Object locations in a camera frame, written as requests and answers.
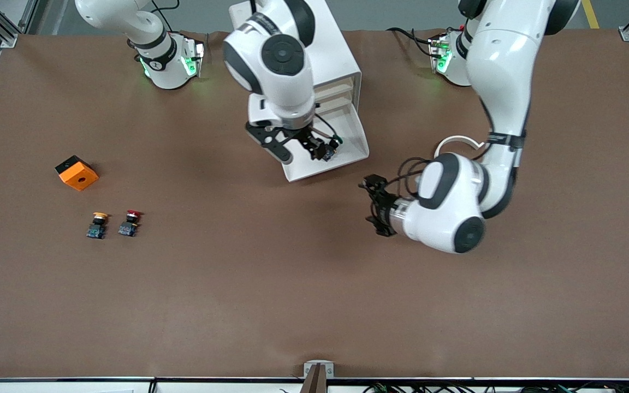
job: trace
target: black cable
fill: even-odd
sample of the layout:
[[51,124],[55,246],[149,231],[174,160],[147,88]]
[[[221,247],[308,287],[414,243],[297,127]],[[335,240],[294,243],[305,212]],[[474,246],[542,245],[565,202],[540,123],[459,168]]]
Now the black cable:
[[387,188],[387,187],[390,186],[390,184],[395,184],[396,182],[402,181],[402,179],[406,179],[407,177],[410,177],[410,176],[419,175],[422,172],[424,172],[424,171],[407,172],[406,174],[404,174],[402,176],[397,176],[394,179],[392,179],[391,181],[387,182],[387,185],[385,187]]
[[176,0],[176,5],[174,7],[156,7],[154,10],[150,11],[150,12],[155,12],[155,11],[162,11],[162,10],[175,10],[176,8],[179,8],[179,6],[181,5],[181,0]]
[[339,139],[339,141],[341,140],[341,137],[339,136],[339,134],[337,134],[336,130],[334,129],[334,127],[331,126],[331,124],[329,124],[329,122],[327,122],[324,117],[320,116],[319,114],[315,114],[315,116],[317,116],[317,119],[322,120],[322,122],[324,122],[324,124],[327,125],[327,127],[329,127],[329,129],[334,132],[334,137],[332,137],[332,139],[336,138]]
[[[405,159],[402,164],[400,164],[399,168],[397,168],[397,177],[401,177],[402,176],[402,169],[404,169],[404,167],[409,164],[412,161],[425,161],[425,158],[421,158],[421,157],[411,157],[411,158],[407,158]],[[398,182],[397,183],[397,195],[401,195],[402,194],[402,183]]]
[[421,385],[409,385],[412,388],[412,393],[424,393],[424,388]]
[[412,164],[412,166],[410,166],[409,170],[407,171],[407,176],[405,176],[404,178],[404,189],[407,192],[407,194],[409,194],[411,197],[414,197],[414,198],[419,196],[419,192],[413,192],[411,189],[409,189],[409,178],[412,177],[412,175],[410,174],[416,174],[416,173],[421,174],[421,172],[424,172],[424,169],[421,169],[420,171],[414,171],[416,167],[423,164],[429,164],[429,160],[420,161],[420,162],[416,162]]
[[157,391],[157,378],[150,381],[150,388],[147,393],[155,393],[155,391]]
[[432,57],[434,59],[440,59],[440,55],[434,55],[431,54],[429,52],[426,52],[426,50],[424,50],[424,48],[422,48],[421,44],[419,44],[419,39],[417,38],[416,35],[414,35],[414,29],[412,29],[412,38],[414,38],[414,43],[417,45],[417,48],[419,48],[419,50],[421,50],[422,53],[424,53],[425,55]]
[[447,386],[441,386],[441,388],[440,388],[440,389],[435,390],[435,391],[434,391],[434,393],[440,393],[440,391],[442,391],[442,390],[445,390],[445,391],[447,391],[448,393],[457,393],[456,391],[452,391],[452,390],[450,390]]
[[472,391],[470,388],[468,388],[467,386],[462,386],[462,385],[456,385],[452,382],[446,382],[448,385],[451,385],[453,388],[456,388],[460,393],[474,393],[474,391]]
[[166,9],[166,8],[160,9],[159,6],[157,5],[157,3],[155,3],[155,0],[152,0],[152,5],[155,6],[155,9],[152,12],[159,11],[159,14],[162,16],[162,19],[164,19],[164,23],[167,24],[167,29],[170,32],[173,32],[174,29],[172,29],[171,25],[169,24],[169,21],[167,20],[167,17],[165,17],[164,13],[162,12],[162,9]]
[[416,40],[417,42],[420,42],[420,43],[429,43],[428,41],[424,41],[421,38],[414,37],[413,35],[409,34],[409,32],[407,32],[406,30],[400,29],[399,27],[390,27],[389,29],[385,30],[385,32],[400,32],[406,35],[407,38],[409,38],[410,40]]

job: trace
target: green indicator light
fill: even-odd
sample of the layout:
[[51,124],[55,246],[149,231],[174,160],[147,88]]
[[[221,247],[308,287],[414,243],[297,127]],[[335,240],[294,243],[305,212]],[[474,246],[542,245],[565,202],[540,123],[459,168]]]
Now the green indicator light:
[[448,63],[453,58],[451,51],[445,52],[445,54],[438,60],[438,72],[446,72],[448,69]]
[[193,60],[191,60],[191,58],[185,58],[185,57],[181,57],[181,59],[183,60],[183,65],[184,68],[186,69],[186,74],[188,74],[189,76],[193,76],[195,75],[195,73],[197,72],[195,70],[195,62]]
[[145,65],[145,61],[140,59],[140,64],[142,64],[142,68],[145,69],[145,76],[150,78],[150,72],[149,70],[147,70],[147,65]]

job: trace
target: cable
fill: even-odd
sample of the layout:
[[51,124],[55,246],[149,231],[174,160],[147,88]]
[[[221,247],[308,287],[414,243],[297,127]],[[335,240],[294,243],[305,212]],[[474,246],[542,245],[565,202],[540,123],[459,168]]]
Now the cable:
[[[397,168],[397,177],[401,177],[402,176],[402,169],[404,169],[404,167],[409,164],[412,161],[426,161],[425,158],[421,158],[421,157],[411,157],[411,158],[407,158],[404,160],[404,162],[402,162],[402,164],[400,164],[400,167]],[[398,182],[397,183],[397,195],[401,195],[402,194],[402,183]]]
[[336,130],[334,129],[334,127],[331,126],[331,124],[329,124],[329,122],[327,122],[324,117],[320,116],[319,114],[314,114],[315,116],[317,116],[317,119],[322,120],[322,122],[324,122],[324,124],[327,125],[327,127],[329,127],[329,129],[334,132],[334,136],[328,136],[329,139],[336,139],[340,144],[343,143],[343,141],[341,140],[341,137],[339,136],[339,134],[337,134]]
[[406,30],[402,30],[399,27],[390,27],[389,29],[385,30],[385,32],[400,32],[400,33],[406,35],[407,38],[409,38],[411,40],[416,40],[417,42],[420,42],[420,43],[429,43],[428,41],[424,41],[421,38],[414,37],[413,35],[407,33]]
[[[428,165],[430,162],[430,160],[426,160],[426,161],[420,161],[417,163],[412,164],[412,166],[409,167],[409,171],[407,172],[408,174],[415,174],[415,172],[419,172],[421,174],[421,172],[424,172],[424,169],[421,169],[420,171],[415,171],[416,167],[418,167],[419,165]],[[409,189],[409,178],[412,177],[411,175],[407,175],[404,178],[404,189],[407,192],[407,194],[409,194],[410,196],[417,198],[419,196],[419,190],[413,192],[411,189]]]
[[424,48],[422,48],[421,44],[419,44],[419,39],[417,38],[416,35],[414,35],[414,29],[412,29],[412,38],[414,38],[414,43],[417,45],[417,48],[419,48],[419,50],[421,50],[422,53],[424,53],[425,55],[429,56],[429,57],[433,57],[434,59],[440,59],[440,55],[434,55],[431,54],[429,52],[426,52],[426,50],[424,50]]
[[167,9],[173,10],[175,8],[159,8],[157,3],[155,3],[155,0],[152,0],[152,5],[155,6],[155,9],[152,12],[159,11],[159,14],[162,16],[162,19],[164,19],[164,23],[167,24],[167,29],[169,29],[170,32],[173,32],[174,29],[172,29],[171,25],[169,24],[169,21],[167,20],[167,17],[164,16],[164,13],[162,12],[162,10],[167,10]]
[[406,174],[404,174],[402,176],[397,176],[394,179],[392,179],[391,181],[387,182],[387,185],[385,186],[385,188],[389,187],[390,184],[395,184],[396,182],[402,181],[402,179],[407,179],[407,178],[409,178],[411,176],[416,176],[416,175],[422,174],[422,172],[424,172],[424,171],[407,172]]
[[150,381],[150,388],[147,389],[147,393],[155,393],[157,391],[157,378]]
[[160,8],[155,5],[156,8],[150,12],[162,11],[162,10],[175,10],[176,8],[179,8],[180,5],[181,5],[181,0],[176,0],[176,5],[174,7],[161,7]]
[[319,135],[319,136],[323,136],[323,137],[325,137],[325,138],[327,138],[327,139],[334,139],[334,137],[333,137],[333,136],[329,136],[329,135],[325,134],[324,132],[319,131],[319,129],[316,129],[315,127],[312,127],[312,131],[313,131],[315,134],[317,134],[317,135]]

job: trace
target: yellow floor line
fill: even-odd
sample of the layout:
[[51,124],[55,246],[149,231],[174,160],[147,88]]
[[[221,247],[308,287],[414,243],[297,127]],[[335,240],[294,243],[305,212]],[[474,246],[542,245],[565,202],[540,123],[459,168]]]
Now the yellow floor line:
[[586,13],[586,20],[589,21],[589,27],[598,29],[598,21],[596,20],[594,8],[591,6],[591,0],[581,0],[581,4],[584,6],[584,13]]

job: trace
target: white box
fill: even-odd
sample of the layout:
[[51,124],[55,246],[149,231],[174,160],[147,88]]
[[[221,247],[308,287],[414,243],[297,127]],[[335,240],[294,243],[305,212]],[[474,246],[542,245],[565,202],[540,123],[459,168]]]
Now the white box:
[[[327,2],[305,1],[312,8],[316,24],[314,40],[305,50],[312,63],[315,99],[320,104],[317,114],[336,129],[344,144],[339,146],[331,160],[325,162],[310,159],[309,152],[302,148],[299,142],[287,142],[286,147],[293,155],[293,161],[283,165],[283,171],[290,182],[360,161],[370,154],[357,112],[360,69],[356,59],[344,40]],[[235,29],[240,27],[252,15],[250,3],[232,5],[229,8],[229,15],[232,26]],[[316,118],[314,127],[331,134],[329,127]]]

